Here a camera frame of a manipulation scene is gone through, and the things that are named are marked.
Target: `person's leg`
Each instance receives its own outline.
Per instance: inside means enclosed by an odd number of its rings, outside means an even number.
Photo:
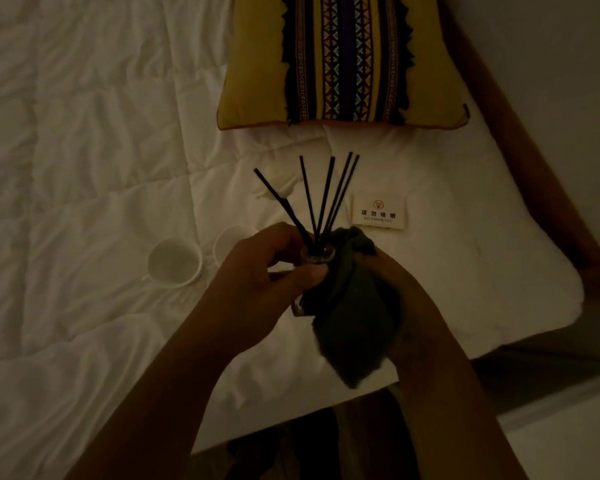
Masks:
[[[338,421],[331,408],[291,421],[300,480],[342,480]]]
[[[233,464],[225,480],[258,480],[273,466],[278,453],[278,430],[268,428],[232,440],[227,450]]]

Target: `forearm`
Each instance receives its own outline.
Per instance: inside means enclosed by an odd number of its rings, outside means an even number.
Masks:
[[[231,360],[198,311],[183,322],[67,478],[179,478],[211,391]]]
[[[526,479],[462,348],[441,317],[398,368],[423,480]]]

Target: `black fringe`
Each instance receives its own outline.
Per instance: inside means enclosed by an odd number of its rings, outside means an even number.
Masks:
[[[285,79],[285,98],[287,99],[287,120],[289,124],[292,124],[300,122],[296,74],[296,0],[282,1],[287,6],[287,12],[283,15],[285,26],[282,30],[282,62],[289,64]]]
[[[392,125],[403,126],[404,116],[400,110],[409,109],[409,96],[407,94],[407,69],[413,67],[413,54],[408,48],[413,34],[413,28],[407,23],[407,8],[401,0],[394,0],[396,27],[398,31],[398,87],[396,92],[396,102],[389,122]]]

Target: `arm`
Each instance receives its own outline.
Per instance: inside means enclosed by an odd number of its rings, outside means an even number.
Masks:
[[[268,266],[297,263],[302,245],[286,224],[238,243],[66,478],[180,478],[224,368],[264,339],[293,300],[327,274],[325,265],[302,266],[271,281]]]
[[[526,479],[469,359],[433,300],[381,251],[359,259],[403,298],[407,318],[389,358],[398,371],[421,478]]]

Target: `cleaning cloth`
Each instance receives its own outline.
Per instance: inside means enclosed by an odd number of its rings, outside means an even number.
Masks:
[[[315,315],[320,353],[344,384],[355,388],[380,367],[400,330],[400,296],[355,261],[355,253],[376,254],[373,241],[359,228],[336,229],[328,244],[336,252],[327,278],[304,293],[302,306]]]

